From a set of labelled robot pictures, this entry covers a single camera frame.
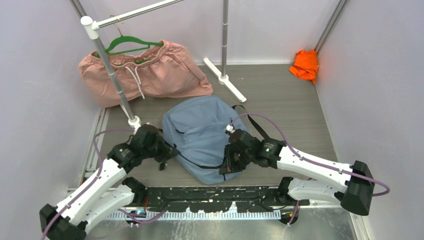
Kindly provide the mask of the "blue backpack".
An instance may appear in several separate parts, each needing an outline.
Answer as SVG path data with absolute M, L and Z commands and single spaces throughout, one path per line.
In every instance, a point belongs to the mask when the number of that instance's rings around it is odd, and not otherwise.
M 162 117 L 164 140 L 180 152 L 177 160 L 203 184 L 220 184 L 240 173 L 220 174 L 229 136 L 225 133 L 232 120 L 236 129 L 246 130 L 237 118 L 236 106 L 218 96 L 193 97 L 176 105 Z

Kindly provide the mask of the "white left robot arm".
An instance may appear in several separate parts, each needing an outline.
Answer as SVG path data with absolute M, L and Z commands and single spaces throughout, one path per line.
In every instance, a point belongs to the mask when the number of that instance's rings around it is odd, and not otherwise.
M 165 141 L 160 129 L 150 124 L 138 125 L 129 139 L 115 145 L 74 192 L 39 211 L 41 239 L 84 240 L 111 213 L 128 205 L 141 206 L 147 199 L 147 188 L 127 174 L 143 160 L 154 159 L 162 164 L 179 153 Z

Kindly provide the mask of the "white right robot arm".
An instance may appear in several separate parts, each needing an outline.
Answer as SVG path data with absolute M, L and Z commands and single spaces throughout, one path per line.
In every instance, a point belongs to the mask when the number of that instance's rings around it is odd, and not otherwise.
M 356 215 L 369 215 L 375 183 L 366 163 L 326 160 L 293 148 L 285 141 L 259 140 L 230 125 L 225 132 L 229 143 L 225 146 L 220 174 L 242 172 L 251 164 L 291 171 L 311 179 L 284 177 L 277 192 L 281 204 L 288 206 L 297 201 L 319 200 L 340 203 L 343 209 Z

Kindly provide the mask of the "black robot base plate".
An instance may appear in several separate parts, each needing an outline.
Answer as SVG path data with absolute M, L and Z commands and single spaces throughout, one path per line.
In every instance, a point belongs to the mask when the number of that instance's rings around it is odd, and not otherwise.
M 261 213 L 290 210 L 296 201 L 274 186 L 148 187 L 127 206 L 153 212 L 166 208 L 171 213 L 225 213 L 232 204 L 237 213 Z

